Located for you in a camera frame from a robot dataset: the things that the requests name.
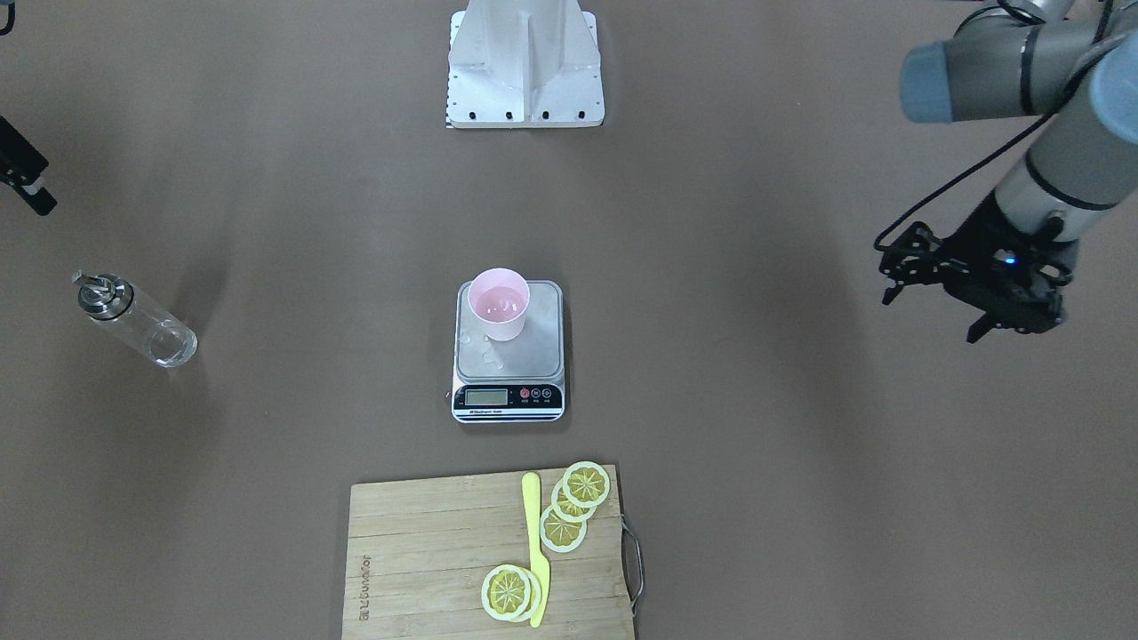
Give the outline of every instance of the wooden cutting board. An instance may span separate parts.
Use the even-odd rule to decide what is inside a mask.
[[[525,471],[357,484],[352,487],[344,640],[634,640],[621,557],[617,468],[580,547],[545,549],[550,600],[537,629],[483,610],[483,579],[529,566]],[[542,509],[564,469],[537,471]]]

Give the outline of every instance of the pink cup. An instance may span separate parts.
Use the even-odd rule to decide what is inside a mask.
[[[529,285],[517,271],[488,269],[470,284],[467,304],[492,340],[512,340],[526,326]]]

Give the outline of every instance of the citrus slice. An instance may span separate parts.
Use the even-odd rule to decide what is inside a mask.
[[[483,581],[483,608],[494,620],[520,616],[533,598],[529,572],[514,565],[498,565]]]
[[[553,493],[550,494],[550,506],[553,507],[553,512],[567,523],[583,523],[592,518],[593,514],[596,512],[596,507],[586,509],[569,500],[569,497],[562,491],[563,486],[563,481],[558,481],[558,484],[553,485]]]
[[[553,507],[546,507],[542,514],[542,527],[538,533],[550,551],[568,553],[580,547],[582,540],[585,540],[586,531],[588,531],[588,523],[567,523],[553,512]]]
[[[566,499],[578,507],[596,507],[609,497],[609,474],[596,462],[576,462],[561,476]]]
[[[526,575],[529,576],[529,606],[526,607],[526,610],[520,616],[511,620],[510,622],[526,622],[534,616],[534,613],[537,612],[537,607],[542,604],[542,583],[537,581],[537,576],[534,575],[534,572],[527,568],[522,568],[521,571],[526,572]]]

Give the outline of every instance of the black band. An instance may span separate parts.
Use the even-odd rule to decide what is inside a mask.
[[[1031,151],[1030,150],[1028,151],[1028,154],[1025,156],[1023,156],[1023,161],[1024,161],[1024,164],[1028,167],[1028,174],[1031,175],[1031,179],[1036,181],[1036,184],[1039,184],[1040,189],[1047,191],[1047,195],[1052,196],[1053,198],[1063,200],[1064,203],[1066,203],[1066,204],[1069,204],[1071,206],[1083,208],[1083,210],[1087,210],[1087,211],[1107,211],[1107,210],[1114,208],[1119,204],[1119,203],[1114,203],[1112,205],[1100,205],[1100,204],[1097,204],[1097,203],[1088,203],[1087,200],[1080,200],[1079,198],[1077,198],[1074,196],[1070,196],[1067,194],[1064,194],[1057,187],[1055,187],[1055,184],[1052,184],[1050,182],[1047,181],[1046,178],[1044,178],[1042,175],[1040,175],[1039,170],[1036,169],[1036,163],[1031,162]]]
[[[1036,57],[1036,41],[1039,40],[1039,26],[1031,27],[1028,39],[1023,41],[1023,54],[1020,55],[1020,108],[1026,115],[1034,115],[1036,106],[1031,101],[1031,60]]]

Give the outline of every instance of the knife handle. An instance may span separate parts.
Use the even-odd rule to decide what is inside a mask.
[[[542,478],[534,471],[521,476],[521,502],[526,508],[526,530],[529,534],[529,552],[541,550],[537,531],[542,519]]]

